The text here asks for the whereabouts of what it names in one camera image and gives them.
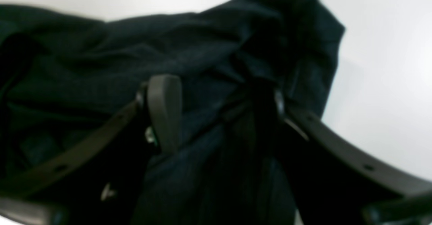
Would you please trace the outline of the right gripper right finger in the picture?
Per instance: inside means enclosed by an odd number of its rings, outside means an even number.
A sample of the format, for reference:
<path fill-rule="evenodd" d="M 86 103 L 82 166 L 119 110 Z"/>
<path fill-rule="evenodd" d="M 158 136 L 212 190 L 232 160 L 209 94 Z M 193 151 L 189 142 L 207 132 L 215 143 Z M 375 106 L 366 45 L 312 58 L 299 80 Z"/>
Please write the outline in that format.
<path fill-rule="evenodd" d="M 431 182 L 350 144 L 275 83 L 252 82 L 258 144 L 282 168 L 304 225 L 430 225 Z"/>

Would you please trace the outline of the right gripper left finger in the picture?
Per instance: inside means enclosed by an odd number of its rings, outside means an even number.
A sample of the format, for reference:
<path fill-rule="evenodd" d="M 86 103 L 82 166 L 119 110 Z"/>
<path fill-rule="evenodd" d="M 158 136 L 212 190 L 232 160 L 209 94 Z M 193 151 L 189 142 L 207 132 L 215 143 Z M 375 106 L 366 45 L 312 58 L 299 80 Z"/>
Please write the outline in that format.
<path fill-rule="evenodd" d="M 134 101 L 70 150 L 1 181 L 1 217 L 19 225 L 127 225 L 146 167 L 180 145 L 182 81 L 154 75 Z"/>

